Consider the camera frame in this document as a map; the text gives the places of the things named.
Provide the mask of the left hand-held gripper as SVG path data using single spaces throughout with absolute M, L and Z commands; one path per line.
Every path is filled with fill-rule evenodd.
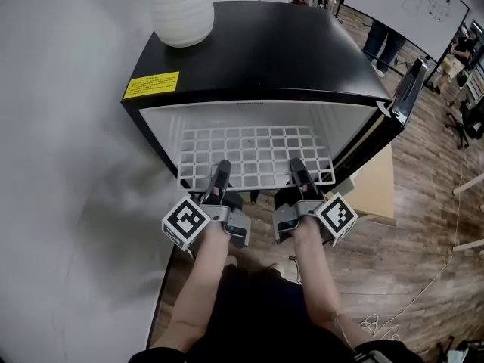
M 222 160 L 202 197 L 182 198 L 162 219 L 163 233 L 181 250 L 187 251 L 210 223 L 219 223 L 236 248 L 249 246 L 251 219 L 243 211 L 243 199 L 234 192 L 225 194 L 231 163 Z

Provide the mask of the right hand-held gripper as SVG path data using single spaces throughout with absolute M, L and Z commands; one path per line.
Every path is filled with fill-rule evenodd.
M 358 215 L 339 193 L 325 200 L 300 158 L 290 160 L 290 171 L 297 191 L 291 192 L 292 205 L 284 203 L 272 214 L 275 242 L 282 244 L 302 217 L 310 216 L 318 221 L 323 244 L 335 247 L 352 229 Z

